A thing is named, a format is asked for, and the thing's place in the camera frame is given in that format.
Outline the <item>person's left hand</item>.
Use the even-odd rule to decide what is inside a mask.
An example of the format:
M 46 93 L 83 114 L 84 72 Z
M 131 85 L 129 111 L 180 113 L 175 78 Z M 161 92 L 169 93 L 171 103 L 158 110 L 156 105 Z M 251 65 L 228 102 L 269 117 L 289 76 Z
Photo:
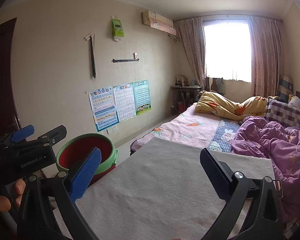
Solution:
M 25 187 L 25 181 L 18 179 L 9 190 L 6 189 L 3 195 L 0 195 L 0 212 L 10 211 L 12 204 L 14 204 L 16 208 L 19 208 Z

